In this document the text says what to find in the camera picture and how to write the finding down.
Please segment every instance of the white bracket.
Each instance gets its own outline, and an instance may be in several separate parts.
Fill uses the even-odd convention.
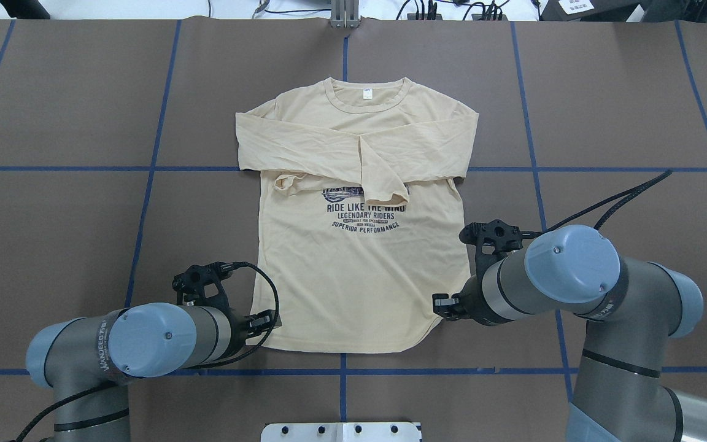
[[[359,28],[359,0],[331,0],[332,28]]]
[[[418,422],[269,424],[261,442],[422,442]]]

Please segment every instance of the white label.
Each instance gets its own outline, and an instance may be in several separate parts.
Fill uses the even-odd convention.
[[[563,11],[570,15],[594,9],[591,0],[558,0],[558,3],[563,8]]]

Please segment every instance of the cream shirt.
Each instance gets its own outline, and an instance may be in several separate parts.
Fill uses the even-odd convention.
[[[325,79],[236,114],[239,167],[261,171],[258,266],[280,293],[266,347],[401,352],[438,324],[431,295],[469,277],[454,178],[477,118],[409,79]],[[267,308],[256,279],[252,311]]]

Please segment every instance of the shirt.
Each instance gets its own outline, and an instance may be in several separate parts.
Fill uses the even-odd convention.
[[[469,277],[457,238],[479,114],[428,87],[325,79],[236,114],[239,167],[261,171],[258,266],[280,294],[266,347],[401,352]],[[252,311],[273,308],[255,283]]]

